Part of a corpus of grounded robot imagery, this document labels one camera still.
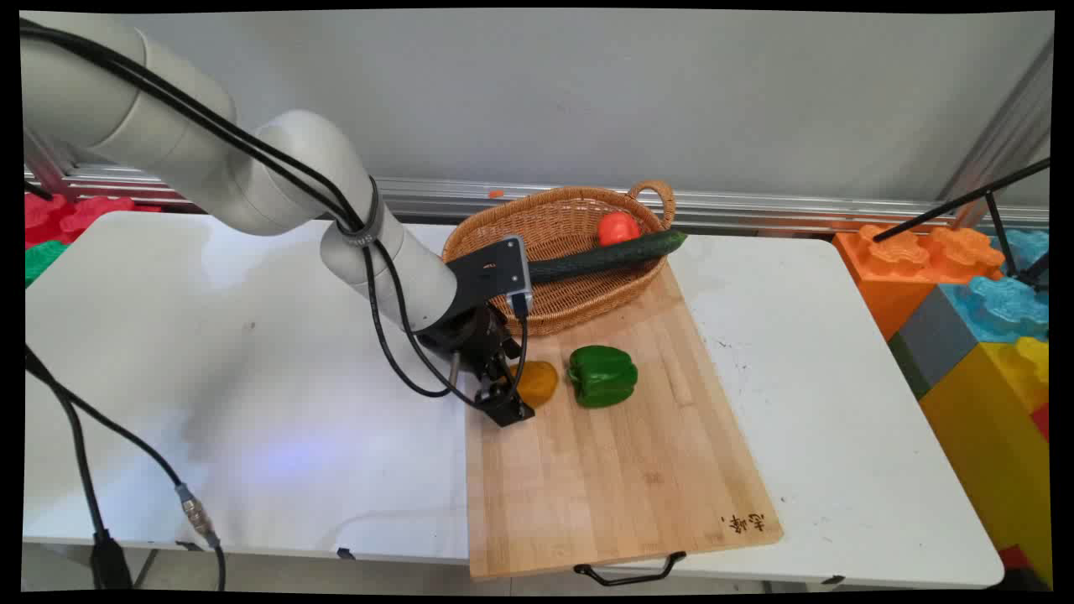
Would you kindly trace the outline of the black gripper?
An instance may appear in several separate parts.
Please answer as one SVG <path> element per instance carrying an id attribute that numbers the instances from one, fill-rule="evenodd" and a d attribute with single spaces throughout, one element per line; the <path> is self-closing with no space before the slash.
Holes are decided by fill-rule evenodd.
<path id="1" fill-rule="evenodd" d="M 510 334 L 507 317 L 494 305 L 477 306 L 417 332 L 424 347 L 446 359 L 458 355 L 461 368 L 479 378 L 473 408 L 500 428 L 536 416 L 519 391 L 513 390 L 511 366 L 524 362 L 527 341 L 517 341 Z"/>

